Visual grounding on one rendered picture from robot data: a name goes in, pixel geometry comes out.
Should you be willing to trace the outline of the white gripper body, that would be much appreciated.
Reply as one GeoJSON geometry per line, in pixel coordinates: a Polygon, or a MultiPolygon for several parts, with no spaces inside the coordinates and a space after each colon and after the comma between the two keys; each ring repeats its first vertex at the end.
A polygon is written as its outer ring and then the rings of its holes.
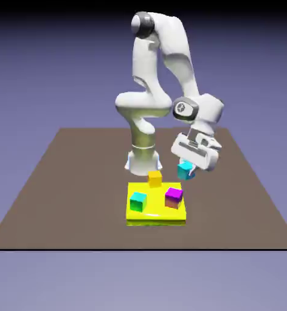
{"type": "Polygon", "coordinates": [[[201,170],[211,171],[218,161],[218,142],[214,137],[203,133],[198,133],[193,141],[181,132],[176,137],[171,152],[201,170]]]}

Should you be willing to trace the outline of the small cyan cube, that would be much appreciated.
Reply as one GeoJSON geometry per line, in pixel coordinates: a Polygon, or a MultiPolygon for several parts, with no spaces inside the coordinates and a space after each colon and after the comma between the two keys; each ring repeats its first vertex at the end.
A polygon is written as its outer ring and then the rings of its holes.
{"type": "Polygon", "coordinates": [[[195,177],[195,174],[190,176],[189,172],[192,168],[192,164],[188,161],[177,165],[177,175],[181,180],[189,180],[195,177]]]}

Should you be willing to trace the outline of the small magenta cube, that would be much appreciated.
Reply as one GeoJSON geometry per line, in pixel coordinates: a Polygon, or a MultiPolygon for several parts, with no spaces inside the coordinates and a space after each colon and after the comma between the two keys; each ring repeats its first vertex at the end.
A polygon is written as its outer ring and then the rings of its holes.
{"type": "Polygon", "coordinates": [[[177,210],[181,205],[183,193],[182,189],[169,187],[165,193],[164,205],[177,210]]]}

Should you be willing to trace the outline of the small orange cube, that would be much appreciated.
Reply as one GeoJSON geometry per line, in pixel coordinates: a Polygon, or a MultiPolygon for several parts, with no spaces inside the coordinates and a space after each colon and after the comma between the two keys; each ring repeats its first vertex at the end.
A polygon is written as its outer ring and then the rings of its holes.
{"type": "Polygon", "coordinates": [[[160,171],[149,171],[148,172],[148,184],[149,187],[155,188],[162,185],[162,174],[160,171]]]}

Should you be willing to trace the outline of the small green cube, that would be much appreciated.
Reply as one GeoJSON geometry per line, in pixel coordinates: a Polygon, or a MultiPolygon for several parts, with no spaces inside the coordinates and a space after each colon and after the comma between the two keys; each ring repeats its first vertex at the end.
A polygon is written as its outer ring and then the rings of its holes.
{"type": "Polygon", "coordinates": [[[130,210],[142,213],[147,205],[147,194],[134,192],[130,197],[130,210]]]}

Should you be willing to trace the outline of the large yellow box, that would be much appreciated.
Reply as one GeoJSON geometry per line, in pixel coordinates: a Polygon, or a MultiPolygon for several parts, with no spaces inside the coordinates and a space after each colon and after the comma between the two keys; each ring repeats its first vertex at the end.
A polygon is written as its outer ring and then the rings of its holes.
{"type": "Polygon", "coordinates": [[[126,224],[128,226],[180,226],[185,225],[187,213],[184,197],[176,210],[164,205],[165,193],[169,189],[182,189],[179,182],[163,182],[160,187],[151,188],[147,182],[128,184],[126,204],[126,224]],[[147,205],[142,213],[130,210],[130,197],[134,192],[147,194],[147,205]]]}

